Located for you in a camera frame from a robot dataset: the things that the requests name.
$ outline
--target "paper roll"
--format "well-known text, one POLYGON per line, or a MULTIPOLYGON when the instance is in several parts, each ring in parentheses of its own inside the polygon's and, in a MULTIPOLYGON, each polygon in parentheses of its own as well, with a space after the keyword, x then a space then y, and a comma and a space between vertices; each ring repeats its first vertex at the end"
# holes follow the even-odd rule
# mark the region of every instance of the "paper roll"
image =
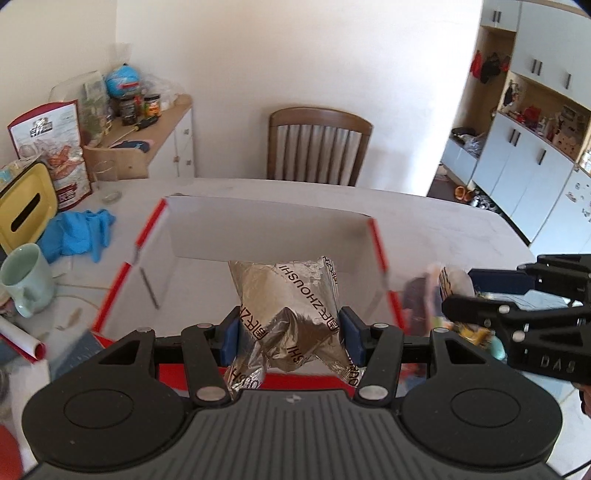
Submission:
POLYGON ((35 337, 0 316, 0 336, 30 362, 45 358, 45 345, 35 337))

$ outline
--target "shelf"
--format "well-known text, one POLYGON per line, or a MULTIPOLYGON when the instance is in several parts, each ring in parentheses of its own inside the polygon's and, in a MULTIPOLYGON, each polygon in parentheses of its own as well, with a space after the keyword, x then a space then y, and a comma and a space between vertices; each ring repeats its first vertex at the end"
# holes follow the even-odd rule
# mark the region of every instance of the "shelf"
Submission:
POLYGON ((105 135, 100 146, 84 148, 86 168, 90 172, 98 162, 113 160, 120 180, 147 179, 150 162, 192 106, 193 101, 189 95, 179 95, 174 107, 162 112, 157 123, 139 132, 134 131, 131 126, 122 125, 121 118, 115 119, 111 132, 105 135), (109 148, 125 134, 128 135, 122 140, 151 140, 150 151, 144 153, 136 148, 109 148))

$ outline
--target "screwdriver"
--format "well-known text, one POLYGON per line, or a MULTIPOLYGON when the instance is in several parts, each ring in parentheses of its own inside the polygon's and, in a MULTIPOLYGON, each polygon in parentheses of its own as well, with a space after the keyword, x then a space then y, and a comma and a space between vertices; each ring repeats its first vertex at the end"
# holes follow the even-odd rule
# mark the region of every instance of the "screwdriver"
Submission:
POLYGON ((138 123, 136 123, 136 124, 134 125, 134 127, 133 127, 133 128, 130 130, 130 131, 128 131, 128 132, 124 133, 123 135, 121 135, 121 136, 120 136, 120 137, 119 137, 117 140, 115 140, 115 141, 114 141, 114 142, 113 142, 111 145, 109 145, 109 146, 110 146, 110 147, 112 147, 112 146, 113 146, 113 145, 115 145, 115 144, 116 144, 116 143, 117 143, 119 140, 121 140, 121 139, 123 139, 123 138, 127 137, 127 135, 129 135, 129 134, 130 134, 130 133, 132 133, 132 132, 137 132, 137 131, 139 131, 139 130, 143 130, 144 128, 148 128, 150 125, 154 125, 154 124, 155 124, 155 123, 158 121, 158 119, 159 119, 159 118, 160 118, 160 117, 159 117, 158 115, 152 115, 152 116, 149 116, 148 118, 144 118, 143 120, 141 120, 141 121, 139 121, 138 123))

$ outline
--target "blue glove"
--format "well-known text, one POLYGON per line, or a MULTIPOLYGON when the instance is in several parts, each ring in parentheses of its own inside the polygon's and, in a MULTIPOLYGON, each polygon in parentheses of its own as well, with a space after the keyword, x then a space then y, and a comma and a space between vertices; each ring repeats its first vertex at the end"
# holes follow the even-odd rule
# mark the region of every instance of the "blue glove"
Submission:
POLYGON ((49 220, 37 245, 49 263, 62 255, 67 257, 87 252, 97 263, 103 248, 111 243, 111 225, 114 222, 115 217, 105 209, 97 213, 90 210, 84 213, 61 212, 49 220))

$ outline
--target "mug handle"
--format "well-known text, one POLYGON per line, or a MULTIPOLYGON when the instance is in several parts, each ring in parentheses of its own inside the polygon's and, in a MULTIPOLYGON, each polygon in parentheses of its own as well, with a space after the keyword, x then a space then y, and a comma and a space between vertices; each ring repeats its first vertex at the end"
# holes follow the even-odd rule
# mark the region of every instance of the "mug handle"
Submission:
POLYGON ((33 316, 33 301, 27 298, 27 292, 24 288, 20 287, 18 293, 12 299, 18 313, 28 319, 33 316))

